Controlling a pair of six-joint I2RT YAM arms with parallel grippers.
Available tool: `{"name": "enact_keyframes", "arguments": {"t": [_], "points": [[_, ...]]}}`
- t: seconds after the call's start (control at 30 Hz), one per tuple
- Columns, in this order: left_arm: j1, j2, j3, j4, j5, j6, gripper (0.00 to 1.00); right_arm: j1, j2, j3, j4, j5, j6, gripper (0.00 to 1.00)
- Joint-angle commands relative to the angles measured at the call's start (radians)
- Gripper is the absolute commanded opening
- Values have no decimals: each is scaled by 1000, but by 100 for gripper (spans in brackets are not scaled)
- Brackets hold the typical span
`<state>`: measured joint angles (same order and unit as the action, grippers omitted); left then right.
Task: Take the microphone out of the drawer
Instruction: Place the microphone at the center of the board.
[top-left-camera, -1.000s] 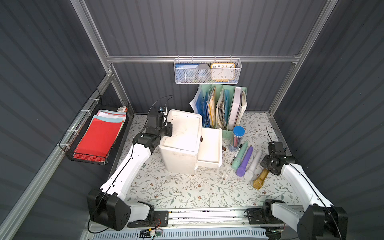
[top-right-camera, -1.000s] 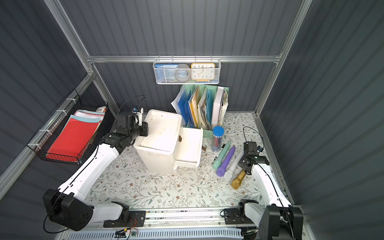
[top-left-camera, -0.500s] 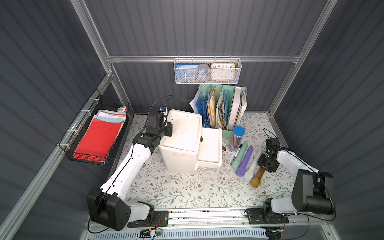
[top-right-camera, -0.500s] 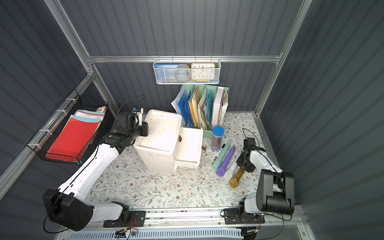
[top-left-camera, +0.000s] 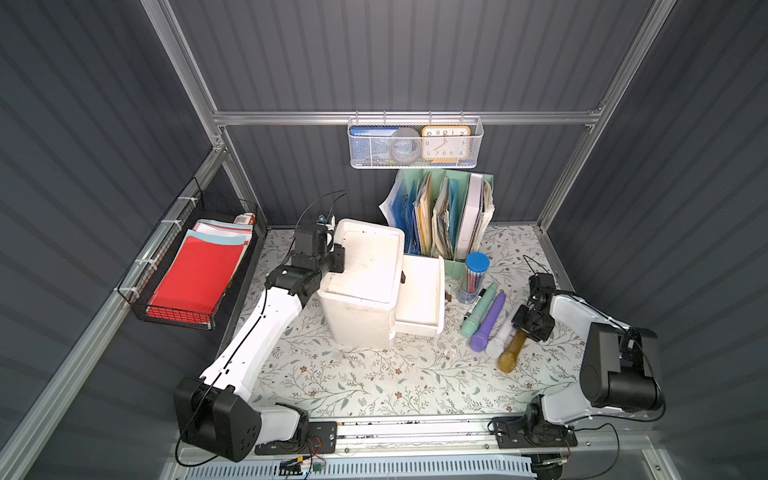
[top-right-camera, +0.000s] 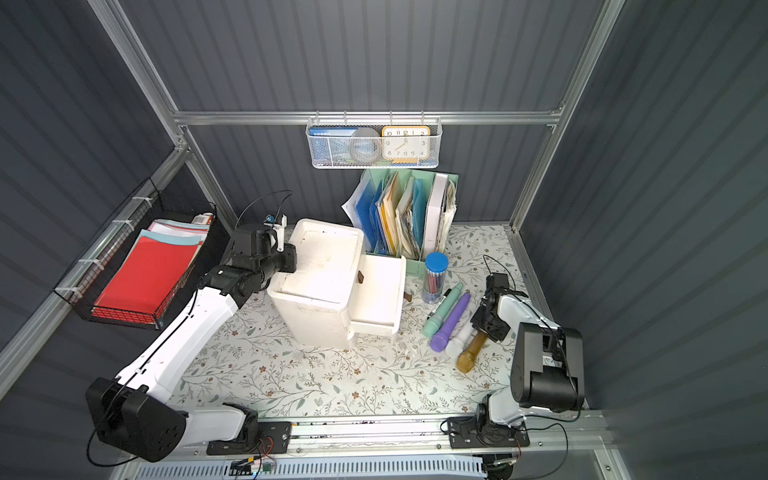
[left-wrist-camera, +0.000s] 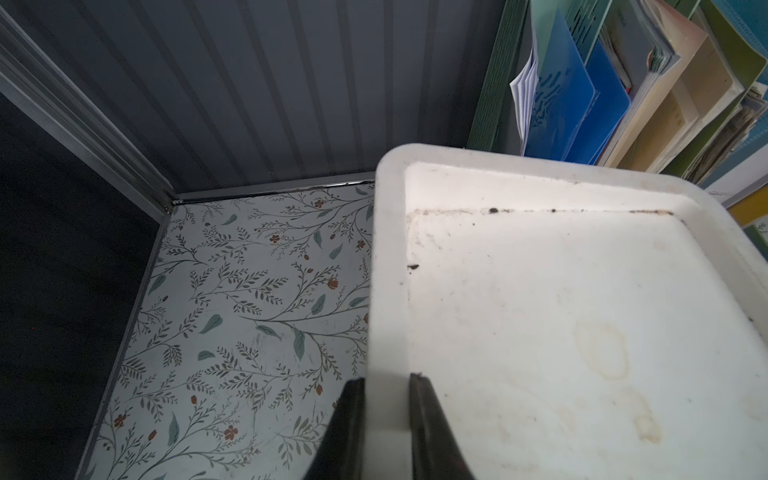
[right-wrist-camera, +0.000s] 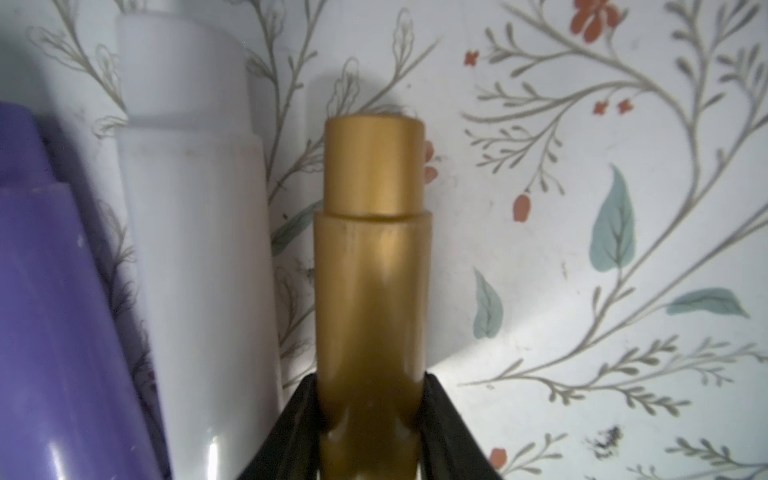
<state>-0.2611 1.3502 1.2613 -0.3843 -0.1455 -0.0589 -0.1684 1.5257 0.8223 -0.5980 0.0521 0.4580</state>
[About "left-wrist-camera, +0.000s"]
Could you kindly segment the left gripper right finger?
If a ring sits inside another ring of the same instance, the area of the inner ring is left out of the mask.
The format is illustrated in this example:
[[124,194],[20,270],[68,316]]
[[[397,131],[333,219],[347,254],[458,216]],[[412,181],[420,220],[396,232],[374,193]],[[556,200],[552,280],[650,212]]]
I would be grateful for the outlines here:
[[474,479],[433,384],[422,374],[410,375],[409,424],[414,479]]

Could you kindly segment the white drawer cabinet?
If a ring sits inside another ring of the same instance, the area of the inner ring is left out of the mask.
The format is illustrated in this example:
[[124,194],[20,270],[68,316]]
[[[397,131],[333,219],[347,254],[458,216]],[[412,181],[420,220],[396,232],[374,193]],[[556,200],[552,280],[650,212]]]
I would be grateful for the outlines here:
[[675,177],[409,144],[376,170],[363,475],[428,377],[479,479],[763,479],[767,264]]

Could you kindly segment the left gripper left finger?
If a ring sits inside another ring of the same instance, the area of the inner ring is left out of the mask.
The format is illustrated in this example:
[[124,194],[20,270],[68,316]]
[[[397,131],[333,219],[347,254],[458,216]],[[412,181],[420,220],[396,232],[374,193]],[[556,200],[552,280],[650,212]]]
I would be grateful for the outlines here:
[[358,480],[362,475],[365,379],[347,381],[304,480]]

